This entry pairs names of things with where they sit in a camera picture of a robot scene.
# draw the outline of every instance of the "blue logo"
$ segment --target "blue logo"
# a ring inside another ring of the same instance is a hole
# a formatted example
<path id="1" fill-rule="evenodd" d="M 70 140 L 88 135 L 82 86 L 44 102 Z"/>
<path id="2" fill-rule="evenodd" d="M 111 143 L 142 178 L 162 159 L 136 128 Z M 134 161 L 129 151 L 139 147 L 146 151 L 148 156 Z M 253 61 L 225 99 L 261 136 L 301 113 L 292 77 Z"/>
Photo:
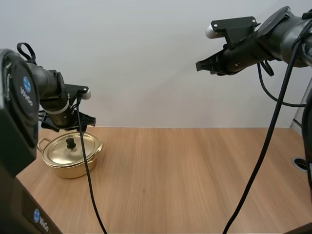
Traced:
<path id="1" fill-rule="evenodd" d="M 38 223 L 39 219 L 40 219 L 40 211 L 38 209 L 35 209 L 35 212 L 34 212 L 35 223 Z"/>
<path id="2" fill-rule="evenodd" d="M 24 87 L 26 91 L 29 93 L 31 91 L 31 85 L 30 85 L 29 79 L 27 77 L 24 77 L 23 83 L 24 83 Z"/>

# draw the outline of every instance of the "pot lid knob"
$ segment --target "pot lid knob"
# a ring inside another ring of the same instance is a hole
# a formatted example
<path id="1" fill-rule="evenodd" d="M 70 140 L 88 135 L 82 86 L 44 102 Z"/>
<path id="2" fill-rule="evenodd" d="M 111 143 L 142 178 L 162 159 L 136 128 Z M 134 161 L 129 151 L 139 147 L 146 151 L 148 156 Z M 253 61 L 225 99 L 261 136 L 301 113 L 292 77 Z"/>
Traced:
<path id="1" fill-rule="evenodd" d="M 71 138 L 71 137 L 66 139 L 66 143 L 67 143 L 67 148 L 68 148 L 68 149 L 73 149 L 73 148 L 76 147 L 76 144 L 75 144 L 75 142 L 74 142 L 74 139 Z"/>

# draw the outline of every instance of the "wooden table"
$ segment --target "wooden table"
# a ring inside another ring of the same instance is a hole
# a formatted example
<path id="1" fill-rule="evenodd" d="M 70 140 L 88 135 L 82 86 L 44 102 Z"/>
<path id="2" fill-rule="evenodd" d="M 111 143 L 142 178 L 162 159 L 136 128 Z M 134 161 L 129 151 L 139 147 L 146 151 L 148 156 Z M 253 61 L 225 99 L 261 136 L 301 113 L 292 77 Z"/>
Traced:
<path id="1" fill-rule="evenodd" d="M 104 150 L 91 171 L 109 233 L 221 233 L 258 159 L 266 129 L 88 128 Z M 40 137 L 58 133 L 43 130 Z M 312 221 L 301 136 L 276 129 L 229 233 L 283 233 Z M 61 179 L 38 157 L 19 179 L 64 233 L 102 233 L 87 177 Z"/>

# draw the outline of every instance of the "gold pot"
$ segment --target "gold pot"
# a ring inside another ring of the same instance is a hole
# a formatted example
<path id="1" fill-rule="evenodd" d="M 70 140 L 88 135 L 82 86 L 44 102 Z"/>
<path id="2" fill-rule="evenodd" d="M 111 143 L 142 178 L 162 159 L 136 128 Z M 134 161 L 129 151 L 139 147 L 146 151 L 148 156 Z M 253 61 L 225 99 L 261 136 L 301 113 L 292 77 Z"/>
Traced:
<path id="1" fill-rule="evenodd" d="M 42 149 L 40 145 L 43 141 L 49 143 Z M 98 138 L 91 133 L 83 134 L 83 142 L 89 171 L 91 171 L 96 165 L 97 155 L 102 150 L 104 143 L 100 143 Z M 58 176 L 72 179 L 87 173 L 79 132 L 67 133 L 54 140 L 40 139 L 37 148 L 42 154 L 43 161 L 53 168 Z"/>

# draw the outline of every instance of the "pot lid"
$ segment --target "pot lid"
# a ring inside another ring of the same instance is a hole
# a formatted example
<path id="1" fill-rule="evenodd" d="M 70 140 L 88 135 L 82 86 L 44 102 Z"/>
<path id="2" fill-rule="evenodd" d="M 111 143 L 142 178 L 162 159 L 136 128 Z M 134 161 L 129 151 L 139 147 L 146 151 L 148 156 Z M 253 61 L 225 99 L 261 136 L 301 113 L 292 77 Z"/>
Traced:
<path id="1" fill-rule="evenodd" d="M 87 160 L 99 148 L 98 138 L 91 133 L 83 134 Z M 80 133 L 67 133 L 51 140 L 42 151 L 43 161 L 52 167 L 71 167 L 82 163 L 83 154 Z"/>

